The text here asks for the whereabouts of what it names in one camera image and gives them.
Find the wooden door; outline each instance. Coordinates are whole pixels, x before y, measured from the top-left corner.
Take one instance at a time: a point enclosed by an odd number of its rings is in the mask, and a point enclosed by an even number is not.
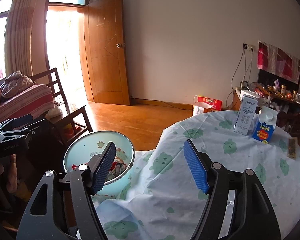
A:
[[[123,0],[84,7],[84,39],[93,100],[130,105],[122,22]]]

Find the light blue bucket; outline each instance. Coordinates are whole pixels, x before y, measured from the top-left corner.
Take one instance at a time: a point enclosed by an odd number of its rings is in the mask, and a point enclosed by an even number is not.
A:
[[[96,131],[75,140],[66,151],[63,167],[66,172],[72,171],[72,165],[79,166],[88,163],[93,155],[101,154],[108,144],[113,142],[116,147],[116,156],[123,160],[127,169],[118,177],[107,181],[103,189],[94,196],[99,203],[106,199],[116,198],[122,189],[129,183],[127,175],[133,166],[135,150],[131,141],[122,133],[115,131]]]

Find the white cap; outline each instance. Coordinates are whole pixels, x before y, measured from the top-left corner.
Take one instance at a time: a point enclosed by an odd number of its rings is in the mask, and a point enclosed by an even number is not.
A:
[[[270,122],[273,119],[273,114],[268,112],[266,113],[266,121]]]

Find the baseboard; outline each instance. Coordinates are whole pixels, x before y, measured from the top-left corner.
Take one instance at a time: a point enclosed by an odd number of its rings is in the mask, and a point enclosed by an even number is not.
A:
[[[141,98],[131,98],[131,101],[133,104],[165,106],[165,107],[179,108],[182,110],[192,110],[192,105],[189,104],[172,103],[172,102],[164,102],[164,101],[141,99]]]

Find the electrical outlet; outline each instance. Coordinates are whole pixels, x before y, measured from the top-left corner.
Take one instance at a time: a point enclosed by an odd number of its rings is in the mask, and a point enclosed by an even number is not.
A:
[[[243,48],[246,50],[254,51],[254,46],[251,44],[243,44]]]

